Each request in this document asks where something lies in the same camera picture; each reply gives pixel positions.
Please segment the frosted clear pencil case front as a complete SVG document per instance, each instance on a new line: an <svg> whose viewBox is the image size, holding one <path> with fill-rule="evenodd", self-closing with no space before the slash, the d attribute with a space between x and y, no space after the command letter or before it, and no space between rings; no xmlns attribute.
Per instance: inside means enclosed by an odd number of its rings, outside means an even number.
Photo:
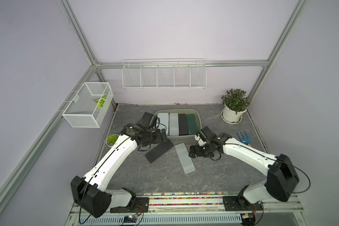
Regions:
<svg viewBox="0 0 339 226"><path fill-rule="evenodd" d="M178 113L169 114L169 136L179 135L179 117Z"/></svg>

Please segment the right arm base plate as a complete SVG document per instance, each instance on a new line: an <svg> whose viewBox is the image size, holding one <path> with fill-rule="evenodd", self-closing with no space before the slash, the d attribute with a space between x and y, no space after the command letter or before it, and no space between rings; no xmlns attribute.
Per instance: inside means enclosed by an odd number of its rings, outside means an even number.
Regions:
<svg viewBox="0 0 339 226"><path fill-rule="evenodd" d="M225 211L256 212L264 210L261 202L251 204L246 200L238 198L237 196L223 196L222 201Z"/></svg>

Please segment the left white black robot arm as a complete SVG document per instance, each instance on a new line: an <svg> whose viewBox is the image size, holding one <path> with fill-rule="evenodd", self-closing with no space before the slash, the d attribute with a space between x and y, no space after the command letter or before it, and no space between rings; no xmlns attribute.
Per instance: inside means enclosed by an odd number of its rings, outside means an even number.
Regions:
<svg viewBox="0 0 339 226"><path fill-rule="evenodd" d="M162 144L167 140L165 129L143 129L128 124L107 154L83 177L76 176L70 183L73 200L81 209L98 218L112 208L132 211L137 195L127 189L110 190L108 185L124 160L140 145Z"/></svg>

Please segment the frosted clear pencil case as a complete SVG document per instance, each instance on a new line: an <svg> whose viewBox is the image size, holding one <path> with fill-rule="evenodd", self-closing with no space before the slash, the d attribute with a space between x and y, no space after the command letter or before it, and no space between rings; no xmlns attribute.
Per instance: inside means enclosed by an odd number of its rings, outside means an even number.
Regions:
<svg viewBox="0 0 339 226"><path fill-rule="evenodd" d="M179 135L179 117L178 113L169 114L169 136Z"/></svg>
<svg viewBox="0 0 339 226"><path fill-rule="evenodd" d="M195 171L195 166L189 157L189 152L184 143L175 145L176 152L178 154L180 163L182 165L185 174Z"/></svg>

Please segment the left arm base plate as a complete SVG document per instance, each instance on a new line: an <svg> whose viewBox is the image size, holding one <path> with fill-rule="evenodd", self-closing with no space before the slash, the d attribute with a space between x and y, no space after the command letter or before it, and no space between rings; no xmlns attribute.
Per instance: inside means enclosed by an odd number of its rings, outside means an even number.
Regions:
<svg viewBox="0 0 339 226"><path fill-rule="evenodd" d="M149 209L149 198L139 197L131 200L126 207L115 207L110 209L110 213L147 213Z"/></svg>

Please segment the dark green pencil case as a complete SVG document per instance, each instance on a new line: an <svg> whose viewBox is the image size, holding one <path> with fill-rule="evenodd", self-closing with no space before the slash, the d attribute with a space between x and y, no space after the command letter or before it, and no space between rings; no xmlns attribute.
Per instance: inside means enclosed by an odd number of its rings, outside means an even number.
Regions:
<svg viewBox="0 0 339 226"><path fill-rule="evenodd" d="M198 132L196 118L194 114L186 115L187 130L189 135L195 135Z"/></svg>

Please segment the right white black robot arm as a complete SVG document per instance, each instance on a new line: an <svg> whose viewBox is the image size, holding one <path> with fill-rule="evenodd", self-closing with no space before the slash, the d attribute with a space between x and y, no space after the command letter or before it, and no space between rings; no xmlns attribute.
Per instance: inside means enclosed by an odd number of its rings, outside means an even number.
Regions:
<svg viewBox="0 0 339 226"><path fill-rule="evenodd" d="M290 158L284 154L275 156L245 145L237 139L221 133L219 136L212 134L195 135L195 150L190 156L197 155L211 158L211 153L218 151L235 157L257 169L266 179L254 185L246 185L237 195L238 205L242 208L274 198L287 202L299 183L299 177Z"/></svg>

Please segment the black pencil case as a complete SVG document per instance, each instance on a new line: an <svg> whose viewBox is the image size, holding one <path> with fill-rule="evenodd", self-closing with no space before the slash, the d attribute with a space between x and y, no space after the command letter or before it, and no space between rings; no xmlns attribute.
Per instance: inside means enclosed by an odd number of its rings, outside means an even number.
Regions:
<svg viewBox="0 0 339 226"><path fill-rule="evenodd" d="M162 155L164 155L167 151L173 148L173 143L170 140L166 142L160 143L154 149L150 150L148 153L145 154L146 159L150 163L154 163L157 159L159 159Z"/></svg>
<svg viewBox="0 0 339 226"><path fill-rule="evenodd" d="M179 114L179 135L180 136L187 136L188 132L188 125L187 125L187 116L186 114Z"/></svg>

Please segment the grey-green plastic storage box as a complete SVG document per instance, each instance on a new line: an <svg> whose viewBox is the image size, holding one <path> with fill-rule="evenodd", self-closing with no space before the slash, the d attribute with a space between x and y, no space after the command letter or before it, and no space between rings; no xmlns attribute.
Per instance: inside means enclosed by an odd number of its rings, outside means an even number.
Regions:
<svg viewBox="0 0 339 226"><path fill-rule="evenodd" d="M165 109L155 113L157 125L166 129L168 138L194 138L202 128L199 113L195 109Z"/></svg>

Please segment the pale blue pencil case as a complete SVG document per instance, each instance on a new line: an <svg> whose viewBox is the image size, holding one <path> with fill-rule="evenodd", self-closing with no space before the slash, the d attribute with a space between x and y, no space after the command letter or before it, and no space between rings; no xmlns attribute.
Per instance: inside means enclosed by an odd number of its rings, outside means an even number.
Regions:
<svg viewBox="0 0 339 226"><path fill-rule="evenodd" d="M158 113L157 125L160 130L165 129L166 135L169 135L169 113Z"/></svg>

